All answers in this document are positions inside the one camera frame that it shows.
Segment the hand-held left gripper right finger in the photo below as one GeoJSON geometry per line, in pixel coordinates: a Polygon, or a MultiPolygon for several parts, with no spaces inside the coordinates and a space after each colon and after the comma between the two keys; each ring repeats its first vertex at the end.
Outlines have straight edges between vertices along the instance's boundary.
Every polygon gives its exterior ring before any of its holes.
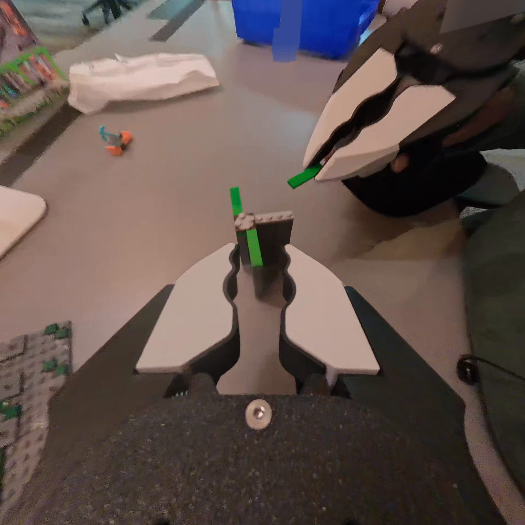
{"type": "Polygon", "coordinates": [[[296,385],[313,375],[377,376],[380,365],[343,282],[298,248],[282,249],[280,364],[296,385]]]}

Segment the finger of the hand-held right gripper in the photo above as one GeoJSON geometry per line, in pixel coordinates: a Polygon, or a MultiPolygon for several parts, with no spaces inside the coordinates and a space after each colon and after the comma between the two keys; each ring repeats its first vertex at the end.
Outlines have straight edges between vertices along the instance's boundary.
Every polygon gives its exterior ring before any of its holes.
{"type": "Polygon", "coordinates": [[[396,158],[400,143],[455,100],[444,87],[409,87],[389,112],[338,148],[315,176],[318,182],[368,177],[396,158]]]}
{"type": "Polygon", "coordinates": [[[376,95],[383,94],[397,79],[394,54],[379,48],[335,91],[323,109],[312,132],[303,167],[314,161],[336,130],[350,122],[358,107],[376,95]]]}

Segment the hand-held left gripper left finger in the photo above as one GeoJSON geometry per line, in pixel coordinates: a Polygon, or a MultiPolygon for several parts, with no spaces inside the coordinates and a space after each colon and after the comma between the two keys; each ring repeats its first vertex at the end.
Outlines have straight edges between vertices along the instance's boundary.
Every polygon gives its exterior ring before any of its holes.
{"type": "Polygon", "coordinates": [[[236,248],[222,246],[176,280],[135,364],[138,373],[181,373],[230,335],[234,308],[225,283],[236,269],[236,248]]]}

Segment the dark grey brick panel assembly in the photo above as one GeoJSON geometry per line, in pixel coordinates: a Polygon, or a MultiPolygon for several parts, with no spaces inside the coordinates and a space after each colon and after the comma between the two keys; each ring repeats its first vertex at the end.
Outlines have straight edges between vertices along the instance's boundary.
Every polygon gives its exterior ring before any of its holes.
{"type": "MultiPolygon", "coordinates": [[[[229,189],[234,216],[243,210],[240,189],[229,189]]],[[[236,232],[240,262],[253,280],[255,297],[263,299],[284,267],[284,246],[291,240],[293,221],[257,226],[246,232],[236,232]]]]}

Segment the green brick tile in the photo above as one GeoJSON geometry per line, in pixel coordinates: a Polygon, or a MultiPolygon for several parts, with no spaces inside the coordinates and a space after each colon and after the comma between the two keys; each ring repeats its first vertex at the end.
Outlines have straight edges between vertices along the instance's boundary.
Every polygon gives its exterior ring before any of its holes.
{"type": "Polygon", "coordinates": [[[292,189],[296,189],[304,185],[308,181],[315,179],[315,177],[322,170],[322,168],[323,168],[323,165],[320,163],[314,166],[308,167],[305,170],[303,170],[301,173],[287,180],[287,185],[292,189]]]}

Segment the light grey studded brick plate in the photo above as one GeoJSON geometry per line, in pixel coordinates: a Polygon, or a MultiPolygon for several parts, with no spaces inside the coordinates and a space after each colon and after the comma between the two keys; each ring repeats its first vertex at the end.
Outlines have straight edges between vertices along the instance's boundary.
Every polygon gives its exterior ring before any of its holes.
{"type": "Polygon", "coordinates": [[[257,226],[280,224],[293,221],[292,211],[273,213],[247,213],[241,212],[234,216],[234,228],[236,232],[246,232],[257,226]]]}

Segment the person's right forearm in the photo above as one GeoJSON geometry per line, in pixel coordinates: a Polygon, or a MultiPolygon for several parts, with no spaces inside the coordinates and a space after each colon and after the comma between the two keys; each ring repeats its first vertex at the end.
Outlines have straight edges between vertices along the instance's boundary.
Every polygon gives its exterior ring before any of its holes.
{"type": "Polygon", "coordinates": [[[516,64],[517,74],[509,84],[514,89],[512,108],[505,119],[502,148],[524,149],[524,60],[516,64]]]}

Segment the grey desk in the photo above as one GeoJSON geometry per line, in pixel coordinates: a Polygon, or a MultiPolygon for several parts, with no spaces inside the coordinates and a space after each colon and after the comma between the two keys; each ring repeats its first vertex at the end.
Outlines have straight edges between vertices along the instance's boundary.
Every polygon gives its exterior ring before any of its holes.
{"type": "Polygon", "coordinates": [[[196,52],[220,86],[81,116],[16,183],[48,211],[1,262],[1,339],[71,320],[75,371],[5,524],[507,524],[494,501],[507,472],[476,443],[484,414],[455,371],[454,205],[392,219],[338,182],[290,189],[343,64],[273,62],[238,42],[228,2],[206,1],[157,49],[135,14],[79,57],[196,52]],[[100,126],[132,133],[121,156],[100,126]],[[289,244],[343,282],[377,376],[297,386],[285,371],[282,270],[256,298],[232,187],[245,212],[292,211],[289,244]],[[138,373],[176,280],[228,243],[230,335],[181,373],[138,373]]]}

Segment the white desk stand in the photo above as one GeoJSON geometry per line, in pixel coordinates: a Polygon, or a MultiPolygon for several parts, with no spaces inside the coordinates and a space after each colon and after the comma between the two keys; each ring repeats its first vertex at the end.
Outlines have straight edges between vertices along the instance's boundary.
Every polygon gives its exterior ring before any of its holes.
{"type": "Polygon", "coordinates": [[[38,195],[1,185],[1,259],[45,217],[46,201],[38,195]]]}

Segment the blue plastic bin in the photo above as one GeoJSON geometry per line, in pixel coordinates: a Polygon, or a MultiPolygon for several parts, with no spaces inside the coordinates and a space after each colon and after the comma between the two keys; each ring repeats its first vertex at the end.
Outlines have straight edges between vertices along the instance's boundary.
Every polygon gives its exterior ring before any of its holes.
{"type": "Polygon", "coordinates": [[[375,18],[379,1],[232,1],[236,35],[272,48],[274,62],[293,62],[299,51],[346,57],[375,18]]]}

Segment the person's green hoodie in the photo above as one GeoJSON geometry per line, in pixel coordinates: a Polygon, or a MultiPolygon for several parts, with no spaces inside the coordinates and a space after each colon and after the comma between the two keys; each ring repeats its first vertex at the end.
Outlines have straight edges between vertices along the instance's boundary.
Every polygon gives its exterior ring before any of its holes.
{"type": "Polygon", "coordinates": [[[524,192],[471,235],[463,276],[489,432],[524,495],[524,192]]]}

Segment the grey brick baseplate build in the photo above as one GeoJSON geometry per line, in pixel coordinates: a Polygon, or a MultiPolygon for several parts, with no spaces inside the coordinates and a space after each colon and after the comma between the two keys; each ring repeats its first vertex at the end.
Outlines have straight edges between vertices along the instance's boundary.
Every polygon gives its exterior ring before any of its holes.
{"type": "Polygon", "coordinates": [[[52,323],[1,342],[1,517],[43,455],[49,406],[71,373],[72,323],[52,323]]]}

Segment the small orange blue brick figure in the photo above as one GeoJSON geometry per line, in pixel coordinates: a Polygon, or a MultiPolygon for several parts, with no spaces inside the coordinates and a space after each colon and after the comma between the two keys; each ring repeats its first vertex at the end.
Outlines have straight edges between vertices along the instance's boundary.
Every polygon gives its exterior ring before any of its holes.
{"type": "Polygon", "coordinates": [[[106,150],[112,156],[121,156],[133,140],[132,133],[128,131],[111,133],[107,131],[105,126],[100,126],[99,135],[105,144],[106,150]]]}

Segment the white paper bag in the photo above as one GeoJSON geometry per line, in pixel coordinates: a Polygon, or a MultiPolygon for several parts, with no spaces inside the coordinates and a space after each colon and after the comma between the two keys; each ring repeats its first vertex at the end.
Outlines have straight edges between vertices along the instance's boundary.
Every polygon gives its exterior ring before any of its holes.
{"type": "Polygon", "coordinates": [[[220,85],[206,56],[168,53],[76,63],[69,81],[68,103],[85,115],[114,102],[164,101],[220,85]]]}

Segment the black office chair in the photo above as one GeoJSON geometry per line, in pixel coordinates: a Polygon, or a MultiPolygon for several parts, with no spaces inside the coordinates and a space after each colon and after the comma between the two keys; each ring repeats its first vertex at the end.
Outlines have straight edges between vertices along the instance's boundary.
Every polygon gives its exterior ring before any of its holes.
{"type": "Polygon", "coordinates": [[[81,21],[84,26],[90,26],[88,15],[97,9],[102,11],[104,22],[107,25],[110,16],[117,20],[122,16],[122,9],[132,10],[133,4],[130,1],[96,1],[81,12],[81,21]]]}

